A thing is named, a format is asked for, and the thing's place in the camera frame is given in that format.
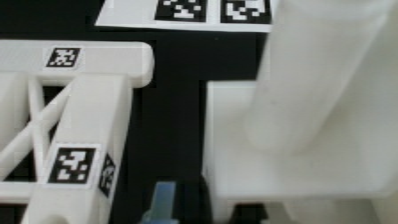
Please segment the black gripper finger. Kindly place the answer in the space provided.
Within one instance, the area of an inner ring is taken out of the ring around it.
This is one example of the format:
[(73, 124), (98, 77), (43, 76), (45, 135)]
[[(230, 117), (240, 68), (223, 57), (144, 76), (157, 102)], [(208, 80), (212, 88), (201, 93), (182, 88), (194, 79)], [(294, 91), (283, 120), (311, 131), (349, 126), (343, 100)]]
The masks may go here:
[(162, 180), (155, 183), (141, 224), (214, 224), (210, 192), (203, 178), (196, 182)]

